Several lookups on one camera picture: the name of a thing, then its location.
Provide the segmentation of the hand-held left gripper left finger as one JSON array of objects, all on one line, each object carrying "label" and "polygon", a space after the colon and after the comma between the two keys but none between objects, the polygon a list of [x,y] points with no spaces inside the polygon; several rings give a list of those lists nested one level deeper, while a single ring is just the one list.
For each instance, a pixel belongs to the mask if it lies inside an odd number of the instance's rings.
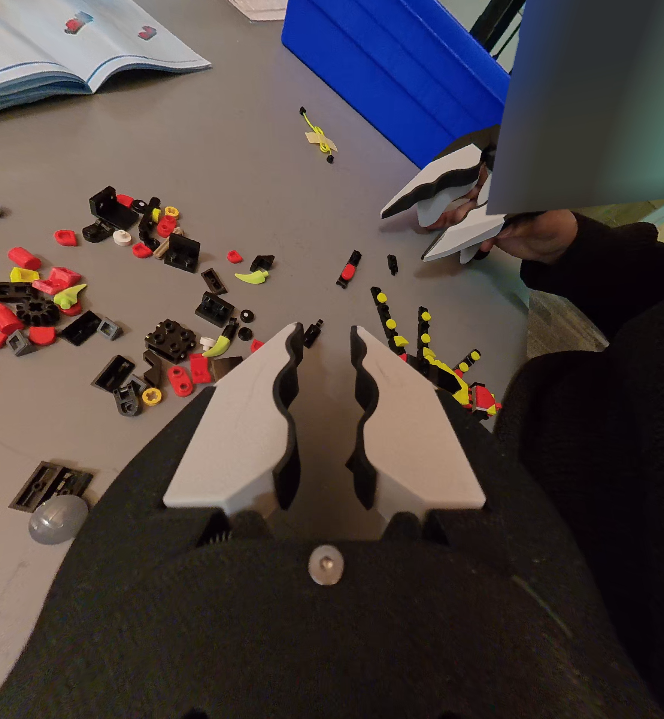
[{"label": "hand-held left gripper left finger", "polygon": [[300,485],[289,412],[299,391],[303,326],[285,326],[214,385],[164,494],[167,508],[221,508],[227,516],[287,510]]}]

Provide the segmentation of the person's black knit sweater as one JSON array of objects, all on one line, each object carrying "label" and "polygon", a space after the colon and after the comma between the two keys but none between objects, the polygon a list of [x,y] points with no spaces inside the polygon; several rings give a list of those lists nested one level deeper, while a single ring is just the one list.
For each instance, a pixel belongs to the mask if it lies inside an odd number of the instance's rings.
[{"label": "person's black knit sweater", "polygon": [[496,433],[570,527],[664,709],[664,343],[530,360]]}]

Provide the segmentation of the blue plastic bin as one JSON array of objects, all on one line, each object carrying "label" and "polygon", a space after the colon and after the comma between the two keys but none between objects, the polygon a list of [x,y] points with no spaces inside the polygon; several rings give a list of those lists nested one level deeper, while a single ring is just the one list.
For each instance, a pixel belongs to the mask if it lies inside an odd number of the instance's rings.
[{"label": "blue plastic bin", "polygon": [[438,1],[288,1],[282,44],[417,167],[502,121],[508,73]]}]

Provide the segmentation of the black flat lego plate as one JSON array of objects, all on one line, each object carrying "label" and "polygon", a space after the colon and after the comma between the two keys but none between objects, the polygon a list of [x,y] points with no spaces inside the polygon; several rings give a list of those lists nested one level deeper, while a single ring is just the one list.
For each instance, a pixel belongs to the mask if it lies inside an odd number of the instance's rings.
[{"label": "black flat lego plate", "polygon": [[58,476],[58,484],[56,486],[54,496],[76,496],[82,497],[93,480],[93,473],[80,470],[72,470],[63,467]]},{"label": "black flat lego plate", "polygon": [[32,513],[44,501],[51,498],[65,467],[50,462],[40,462],[8,508]]}]

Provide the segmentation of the person's right forearm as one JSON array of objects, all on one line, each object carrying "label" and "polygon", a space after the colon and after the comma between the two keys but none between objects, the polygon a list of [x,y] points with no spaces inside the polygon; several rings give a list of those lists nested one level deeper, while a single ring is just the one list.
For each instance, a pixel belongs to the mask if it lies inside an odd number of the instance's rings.
[{"label": "person's right forearm", "polygon": [[653,224],[611,228],[573,215],[578,231],[561,258],[552,265],[524,260],[520,277],[531,290],[569,300],[611,341],[664,299],[664,243]]}]

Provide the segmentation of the person's right hand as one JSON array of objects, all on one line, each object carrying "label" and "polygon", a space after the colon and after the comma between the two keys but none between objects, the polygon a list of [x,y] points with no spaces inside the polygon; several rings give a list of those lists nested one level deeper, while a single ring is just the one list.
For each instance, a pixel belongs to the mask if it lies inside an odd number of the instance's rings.
[{"label": "person's right hand", "polygon": [[[451,203],[427,231],[445,230],[461,223],[478,206],[478,196],[487,182],[487,168],[480,167],[476,185],[462,198]],[[518,215],[493,237],[480,244],[476,256],[487,256],[493,247],[521,260],[554,264],[569,248],[578,232],[578,223],[570,210],[548,211],[531,216]]]}]

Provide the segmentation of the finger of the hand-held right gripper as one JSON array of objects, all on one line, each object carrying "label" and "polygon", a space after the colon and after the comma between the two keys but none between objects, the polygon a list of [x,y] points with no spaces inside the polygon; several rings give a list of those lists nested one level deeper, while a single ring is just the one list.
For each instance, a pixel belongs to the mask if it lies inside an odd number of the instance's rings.
[{"label": "finger of the hand-held right gripper", "polygon": [[457,208],[477,184],[480,169],[492,169],[492,146],[480,149],[466,145],[433,160],[411,179],[382,209],[387,219],[413,206],[422,227],[432,226],[449,205]]},{"label": "finger of the hand-held right gripper", "polygon": [[484,241],[501,231],[506,218],[504,213],[488,213],[486,205],[473,209],[464,220],[445,229],[433,241],[423,254],[422,261],[429,263],[460,252],[460,262],[469,262]]}]

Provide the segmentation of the clear plastic bag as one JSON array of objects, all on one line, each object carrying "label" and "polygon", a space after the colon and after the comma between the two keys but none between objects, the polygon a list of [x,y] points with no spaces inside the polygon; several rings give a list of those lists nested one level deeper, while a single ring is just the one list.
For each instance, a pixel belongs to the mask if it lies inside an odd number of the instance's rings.
[{"label": "clear plastic bag", "polygon": [[252,22],[283,21],[288,1],[229,1]]}]

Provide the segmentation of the lego instruction booklet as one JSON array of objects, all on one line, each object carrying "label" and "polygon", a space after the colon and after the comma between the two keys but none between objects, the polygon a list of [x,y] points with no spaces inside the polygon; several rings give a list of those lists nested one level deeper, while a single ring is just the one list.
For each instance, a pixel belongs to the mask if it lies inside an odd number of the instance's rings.
[{"label": "lego instruction booklet", "polygon": [[210,66],[134,1],[0,1],[0,111],[94,94],[125,70]]}]

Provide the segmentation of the yellow black lego spider model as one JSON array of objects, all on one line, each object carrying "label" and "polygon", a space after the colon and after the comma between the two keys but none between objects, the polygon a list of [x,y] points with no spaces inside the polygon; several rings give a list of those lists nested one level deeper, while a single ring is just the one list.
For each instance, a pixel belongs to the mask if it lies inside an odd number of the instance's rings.
[{"label": "yellow black lego spider model", "polygon": [[453,398],[476,419],[484,421],[496,416],[502,409],[494,394],[485,384],[468,383],[465,374],[480,359],[480,352],[473,349],[462,361],[450,366],[441,361],[430,348],[431,314],[424,306],[417,312],[417,349],[412,354],[409,342],[397,330],[397,323],[389,310],[388,298],[380,287],[371,287],[371,294],[381,320],[383,331],[391,351],[403,362],[432,382],[437,388],[449,392]]}]

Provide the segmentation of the grey lego dome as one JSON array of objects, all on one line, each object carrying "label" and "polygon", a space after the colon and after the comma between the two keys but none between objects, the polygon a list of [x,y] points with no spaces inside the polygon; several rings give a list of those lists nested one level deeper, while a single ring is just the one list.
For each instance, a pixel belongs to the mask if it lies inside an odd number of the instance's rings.
[{"label": "grey lego dome", "polygon": [[58,495],[40,504],[28,523],[31,539],[42,545],[72,540],[88,517],[86,500],[75,495]]}]

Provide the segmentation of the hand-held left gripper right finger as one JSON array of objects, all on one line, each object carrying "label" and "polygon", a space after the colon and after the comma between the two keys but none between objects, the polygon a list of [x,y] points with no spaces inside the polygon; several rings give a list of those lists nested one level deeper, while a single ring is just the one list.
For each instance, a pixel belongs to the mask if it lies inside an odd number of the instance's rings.
[{"label": "hand-held left gripper right finger", "polygon": [[363,416],[347,467],[362,506],[386,520],[483,508],[485,494],[442,403],[449,394],[360,326],[351,327],[351,362]]}]

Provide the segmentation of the pile of loose lego pieces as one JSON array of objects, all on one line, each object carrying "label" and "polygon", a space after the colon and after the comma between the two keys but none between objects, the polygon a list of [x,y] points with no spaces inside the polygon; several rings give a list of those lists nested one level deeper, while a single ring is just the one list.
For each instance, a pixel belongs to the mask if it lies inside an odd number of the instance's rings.
[{"label": "pile of loose lego pieces", "polygon": [[[200,243],[184,234],[179,210],[162,206],[161,199],[148,201],[118,193],[111,185],[89,200],[93,222],[82,229],[82,238],[97,244],[112,239],[118,247],[131,247],[134,257],[162,260],[166,266],[196,273]],[[81,294],[87,284],[81,274],[54,266],[41,277],[40,257],[23,247],[7,254],[14,264],[10,278],[0,282],[0,349],[7,346],[16,357],[35,352],[41,346],[63,339],[80,347],[95,335],[116,340],[123,328],[92,310],[82,310]],[[211,373],[210,364],[224,355],[234,337],[253,338],[247,327],[254,319],[244,309],[235,317],[235,308],[222,299],[226,286],[213,267],[201,274],[207,286],[195,315],[222,328],[217,339],[198,338],[190,329],[172,319],[159,321],[144,339],[142,376],[135,374],[134,362],[115,355],[93,380],[92,386],[112,394],[117,411],[124,417],[138,416],[143,406],[155,406],[163,398],[161,385],[167,377],[175,395],[192,394],[196,385],[212,382],[222,370]]]}]

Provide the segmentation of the black lego plate red tile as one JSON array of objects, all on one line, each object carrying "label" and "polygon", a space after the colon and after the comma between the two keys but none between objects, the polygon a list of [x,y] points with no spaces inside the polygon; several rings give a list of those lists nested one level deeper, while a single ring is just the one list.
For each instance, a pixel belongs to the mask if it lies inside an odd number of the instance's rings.
[{"label": "black lego plate red tile", "polygon": [[336,285],[342,289],[346,289],[350,281],[354,278],[358,265],[361,261],[361,253],[358,250],[354,250],[345,264],[343,270],[340,272],[339,277],[336,280]]}]

